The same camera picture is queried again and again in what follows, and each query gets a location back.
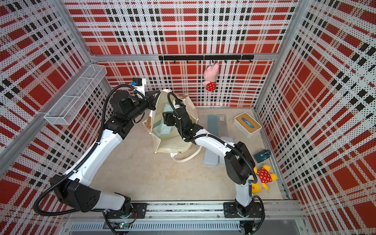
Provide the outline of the cream floral canvas bag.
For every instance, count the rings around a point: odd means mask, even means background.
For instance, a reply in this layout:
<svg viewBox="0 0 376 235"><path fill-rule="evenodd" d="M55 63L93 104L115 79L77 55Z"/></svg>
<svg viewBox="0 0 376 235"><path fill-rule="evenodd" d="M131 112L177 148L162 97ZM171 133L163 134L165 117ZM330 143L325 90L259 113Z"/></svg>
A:
<svg viewBox="0 0 376 235"><path fill-rule="evenodd" d="M164 89L159 92L156 110L150 111L149 118L143 121L143 125L152 137L154 153L169 154L173 161L185 163L197 156L202 148L199 147L192 155L182 158L181 154L187 152L193 143L184 142L174 125L164 124L163 113L173 111L167 99L167 94L171 90Z"/></svg>

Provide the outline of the transparent grey pencil case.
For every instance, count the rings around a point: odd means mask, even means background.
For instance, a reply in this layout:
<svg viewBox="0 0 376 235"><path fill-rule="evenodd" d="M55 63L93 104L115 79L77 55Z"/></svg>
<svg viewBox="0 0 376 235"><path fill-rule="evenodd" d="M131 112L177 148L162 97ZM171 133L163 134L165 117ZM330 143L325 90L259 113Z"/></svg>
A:
<svg viewBox="0 0 376 235"><path fill-rule="evenodd" d="M218 114L217 117L218 117L218 136L229 137L226 115Z"/></svg>

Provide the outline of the light blue pencil case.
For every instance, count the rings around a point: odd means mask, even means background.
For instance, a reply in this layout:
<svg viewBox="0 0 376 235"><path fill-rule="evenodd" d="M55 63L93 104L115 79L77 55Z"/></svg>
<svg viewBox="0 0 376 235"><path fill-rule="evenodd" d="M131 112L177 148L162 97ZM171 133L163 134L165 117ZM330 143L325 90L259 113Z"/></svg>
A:
<svg viewBox="0 0 376 235"><path fill-rule="evenodd" d="M231 144L231 146L234 146L234 139L231 138L231 137L220 137L221 140L223 140L225 143L227 144ZM231 149L224 145L224 144L221 144L221 154L219 155L219 164L222 165L222 166L225 166L225 156L226 156L226 153L231 151Z"/></svg>
<svg viewBox="0 0 376 235"><path fill-rule="evenodd" d="M215 167L218 166L218 163L219 156L206 148L204 154L204 165Z"/></svg>

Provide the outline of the mint green pencil case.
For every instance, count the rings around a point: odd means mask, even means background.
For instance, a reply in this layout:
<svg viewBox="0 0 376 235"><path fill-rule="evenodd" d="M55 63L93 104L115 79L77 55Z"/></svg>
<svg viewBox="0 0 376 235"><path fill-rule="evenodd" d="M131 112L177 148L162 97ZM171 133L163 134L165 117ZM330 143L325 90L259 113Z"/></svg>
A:
<svg viewBox="0 0 376 235"><path fill-rule="evenodd" d="M173 109L169 104L165 105L163 113L165 112L173 112ZM172 129L172 126L167 126L166 124L164 124L164 118L162 118L160 130L159 130L160 135L168 135L171 129Z"/></svg>

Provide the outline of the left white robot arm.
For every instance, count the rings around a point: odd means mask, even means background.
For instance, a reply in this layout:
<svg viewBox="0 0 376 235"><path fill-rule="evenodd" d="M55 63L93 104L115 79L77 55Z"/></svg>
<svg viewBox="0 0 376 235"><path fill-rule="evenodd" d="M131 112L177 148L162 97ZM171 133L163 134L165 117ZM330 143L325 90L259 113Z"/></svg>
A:
<svg viewBox="0 0 376 235"><path fill-rule="evenodd" d="M74 212L117 211L129 216L131 198L119 193L106 193L90 187L92 180L110 153L126 138L136 124L135 118L146 110L154 111L160 91L143 92L128 84L116 86L107 96L102 110L99 136L84 155L63 175L55 175L51 186L34 202L33 210L42 216L59 216ZM67 211L44 211L40 204L51 192L71 207Z"/></svg>

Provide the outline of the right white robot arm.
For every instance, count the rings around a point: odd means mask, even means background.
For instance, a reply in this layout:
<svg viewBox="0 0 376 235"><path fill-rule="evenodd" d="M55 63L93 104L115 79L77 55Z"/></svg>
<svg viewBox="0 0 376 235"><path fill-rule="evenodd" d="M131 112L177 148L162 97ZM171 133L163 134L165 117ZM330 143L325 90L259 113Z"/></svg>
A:
<svg viewBox="0 0 376 235"><path fill-rule="evenodd" d="M263 212L262 200L252 193L252 185L259 180L256 164L246 145L227 142L194 123L183 100L174 93L167 93L167 100L172 111L163 113L164 124L176 127L185 142L204 147L224 159L227 175L236 184L235 208L239 216L250 217L257 206Z"/></svg>

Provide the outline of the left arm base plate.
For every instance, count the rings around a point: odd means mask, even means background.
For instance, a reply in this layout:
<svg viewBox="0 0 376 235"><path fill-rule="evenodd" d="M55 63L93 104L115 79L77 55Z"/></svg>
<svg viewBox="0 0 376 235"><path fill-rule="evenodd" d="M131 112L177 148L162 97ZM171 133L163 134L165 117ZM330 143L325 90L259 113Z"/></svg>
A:
<svg viewBox="0 0 376 235"><path fill-rule="evenodd" d="M128 203L121 210L107 210L106 216L109 219L143 219L146 215L147 203Z"/></svg>

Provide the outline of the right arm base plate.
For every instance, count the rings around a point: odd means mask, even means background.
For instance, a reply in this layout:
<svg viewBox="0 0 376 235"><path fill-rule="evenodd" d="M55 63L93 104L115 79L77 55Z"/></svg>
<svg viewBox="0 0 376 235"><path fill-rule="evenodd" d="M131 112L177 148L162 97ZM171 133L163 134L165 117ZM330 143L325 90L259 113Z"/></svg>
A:
<svg viewBox="0 0 376 235"><path fill-rule="evenodd" d="M223 203L225 218L262 218L260 202L251 202L247 207L237 201Z"/></svg>

